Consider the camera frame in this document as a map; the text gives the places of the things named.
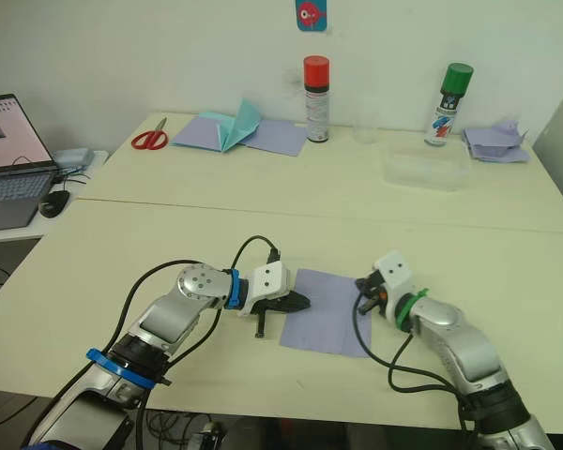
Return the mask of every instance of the floor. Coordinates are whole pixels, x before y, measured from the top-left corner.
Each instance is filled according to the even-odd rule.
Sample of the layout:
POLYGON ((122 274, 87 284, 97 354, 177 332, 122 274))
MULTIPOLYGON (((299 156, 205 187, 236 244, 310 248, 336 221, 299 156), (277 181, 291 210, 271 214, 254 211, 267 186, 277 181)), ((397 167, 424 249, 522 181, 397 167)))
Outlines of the floor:
MULTIPOLYGON (((0 267, 12 273, 32 250, 36 240, 0 243, 0 267)), ((0 283, 7 276, 0 272, 0 283)), ((0 392, 0 421, 25 405, 31 397, 0 392)), ((47 398, 38 398, 23 412, 0 426, 0 450, 18 450, 21 441, 34 419, 48 403, 47 398)), ((169 433, 178 440, 189 418, 185 413, 149 411, 146 419, 163 425, 177 420, 169 433)), ((458 448, 457 432, 430 428, 383 427, 363 424, 340 424, 333 422, 277 420, 257 417, 211 414, 212 419, 222 422, 228 430, 221 450, 431 450, 458 448)), ((186 435, 198 432, 207 421, 205 414, 192 418, 186 435)), ((159 442, 145 427, 145 450, 167 450, 179 448, 169 442, 159 442)), ((563 450, 563 435, 551 435, 556 450, 563 450)), ((134 450, 131 436, 125 450, 134 450)))

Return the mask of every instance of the sticker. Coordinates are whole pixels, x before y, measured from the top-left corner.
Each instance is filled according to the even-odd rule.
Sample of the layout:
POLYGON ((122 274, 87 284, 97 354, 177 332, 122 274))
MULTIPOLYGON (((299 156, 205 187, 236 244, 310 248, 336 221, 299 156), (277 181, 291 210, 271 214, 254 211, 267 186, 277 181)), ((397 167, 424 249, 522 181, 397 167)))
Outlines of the sticker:
POLYGON ((297 23, 301 31, 326 31, 327 0, 297 0, 297 23))

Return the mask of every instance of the clear plastic container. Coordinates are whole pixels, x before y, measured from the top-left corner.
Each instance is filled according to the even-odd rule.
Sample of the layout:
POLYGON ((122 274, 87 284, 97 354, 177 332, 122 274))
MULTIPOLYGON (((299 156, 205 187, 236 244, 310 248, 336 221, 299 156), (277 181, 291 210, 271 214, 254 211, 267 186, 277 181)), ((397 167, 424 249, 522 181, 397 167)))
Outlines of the clear plastic container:
POLYGON ((451 191, 462 188, 471 173, 469 151, 460 140, 435 147, 419 133, 395 132, 386 144, 382 173, 390 183, 451 191))

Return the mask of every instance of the white table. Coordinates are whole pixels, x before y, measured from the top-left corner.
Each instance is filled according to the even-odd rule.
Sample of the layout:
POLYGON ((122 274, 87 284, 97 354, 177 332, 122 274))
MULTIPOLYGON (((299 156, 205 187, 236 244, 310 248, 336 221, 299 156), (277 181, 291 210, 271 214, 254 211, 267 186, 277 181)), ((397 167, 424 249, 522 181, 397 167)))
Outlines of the white table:
MULTIPOLYGON (((563 233, 553 232, 78 200, 0 291, 0 390, 53 395, 84 364, 87 349, 105 343, 144 271, 176 258, 228 267, 239 244, 255 233, 270 237, 293 271, 359 277, 376 258, 399 249, 418 286, 462 308, 486 332, 545 430, 563 433, 563 233)), ((250 247, 240 270, 262 263, 266 253, 266 246, 250 247)), ((177 270, 145 283, 128 323, 168 292, 177 270)), ((204 314, 188 345, 212 317, 204 314)), ((253 337, 255 318, 224 312, 220 328, 169 373, 174 384, 156 388, 149 406, 457 427, 451 396, 396 394, 386 370, 369 359, 283 348, 283 321, 268 314, 260 340, 253 337)), ((403 338, 374 317, 376 353, 391 357, 403 338)), ((420 342, 403 361, 446 375, 420 342)), ((397 383, 421 379, 399 374, 397 383)))
MULTIPOLYGON (((108 152, 95 151, 94 159, 92 159, 91 164, 88 166, 87 170, 84 173, 90 178, 96 176, 99 169, 106 162, 108 156, 109 156, 108 152)), ((87 185, 91 184, 92 182, 92 180, 88 180, 83 177, 77 177, 75 179, 84 181, 87 185)), ((44 217, 39 212, 36 212, 36 214, 33 216, 33 218, 31 219, 31 221, 26 227, 13 228, 10 230, 0 230, 0 242, 20 241, 23 239, 37 239, 42 237, 44 234, 48 232, 48 230, 51 229, 54 223, 67 212, 66 211, 67 208, 70 206, 73 200, 75 200, 75 198, 81 194, 82 190, 84 190, 84 187, 87 185, 68 181, 67 190, 70 192, 70 196, 68 197, 65 210, 62 213, 60 213, 56 217, 48 218, 48 217, 44 217)), ((63 188, 63 184, 59 183, 52 187, 51 192, 54 192, 55 190, 61 190, 62 188, 63 188)))
POLYGON ((421 133, 383 131, 378 144, 364 145, 350 128, 332 127, 328 142, 307 142, 298 157, 243 146, 226 154, 178 146, 131 148, 130 140, 163 116, 170 138, 192 118, 148 116, 84 190, 84 198, 563 233, 563 197, 528 144, 529 163, 473 161, 464 189, 439 192, 382 178, 384 146, 397 139, 421 143, 421 133))

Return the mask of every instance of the silver robot arm segment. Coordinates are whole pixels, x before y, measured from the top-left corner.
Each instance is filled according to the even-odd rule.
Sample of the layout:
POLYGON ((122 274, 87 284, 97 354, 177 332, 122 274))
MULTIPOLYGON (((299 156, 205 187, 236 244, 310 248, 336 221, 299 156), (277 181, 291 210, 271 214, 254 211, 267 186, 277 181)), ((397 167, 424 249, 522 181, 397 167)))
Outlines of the silver robot arm segment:
POLYGON ((469 403, 465 418, 477 423, 484 450, 555 450, 538 420, 530 415, 488 338, 453 305, 416 292, 404 257, 390 252, 358 280, 368 301, 392 326, 421 338, 442 361, 469 403))
POLYGON ((45 415, 28 444, 121 448, 133 428, 125 410, 137 407, 157 383, 170 384, 164 379, 168 360, 202 311, 229 308, 249 314, 260 300, 288 294, 288 282, 288 269, 280 261, 258 267, 248 279, 239 278, 235 269, 187 266, 174 287, 155 300, 107 354, 88 352, 91 366, 45 415))

